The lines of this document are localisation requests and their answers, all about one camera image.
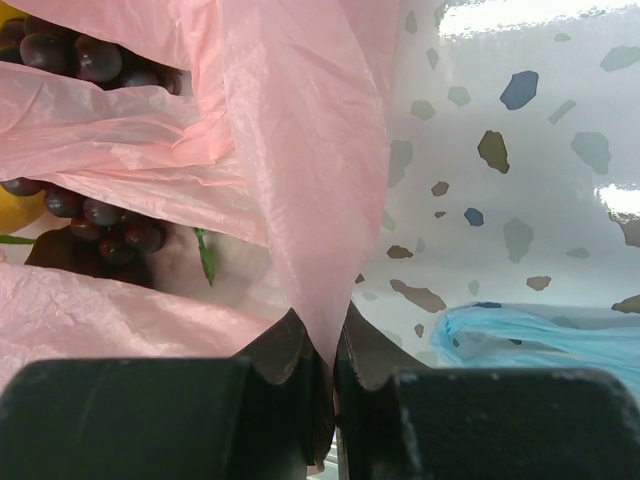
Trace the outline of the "pink plastic bag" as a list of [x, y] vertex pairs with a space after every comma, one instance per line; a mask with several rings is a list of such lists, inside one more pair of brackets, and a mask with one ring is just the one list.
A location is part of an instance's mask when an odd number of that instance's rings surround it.
[[332, 361], [380, 232], [395, 1], [20, 1], [17, 8], [191, 76], [104, 91], [1, 69], [1, 176], [269, 247]]

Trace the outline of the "dark purple grape bunch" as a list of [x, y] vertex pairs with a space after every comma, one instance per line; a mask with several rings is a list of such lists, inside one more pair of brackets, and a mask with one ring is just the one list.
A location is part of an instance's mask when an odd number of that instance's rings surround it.
[[[105, 91], [159, 86], [177, 95], [181, 90], [177, 70], [33, 15], [1, 24], [1, 61], [87, 81]], [[123, 265], [164, 246], [164, 227], [132, 211], [25, 177], [5, 180], [1, 188], [16, 197], [42, 193], [46, 210], [68, 219], [70, 233], [91, 243], [108, 263]]]

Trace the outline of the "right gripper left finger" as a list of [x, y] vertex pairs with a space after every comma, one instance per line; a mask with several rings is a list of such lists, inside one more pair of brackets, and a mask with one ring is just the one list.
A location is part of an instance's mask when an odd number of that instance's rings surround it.
[[325, 364], [288, 312], [229, 358], [27, 365], [1, 396], [1, 475], [303, 479], [333, 432]]

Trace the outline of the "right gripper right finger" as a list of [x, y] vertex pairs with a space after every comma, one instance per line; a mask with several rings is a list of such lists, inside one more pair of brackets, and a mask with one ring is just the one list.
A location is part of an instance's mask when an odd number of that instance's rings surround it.
[[350, 308], [334, 368], [343, 479], [635, 479], [639, 408], [594, 369], [431, 369]]

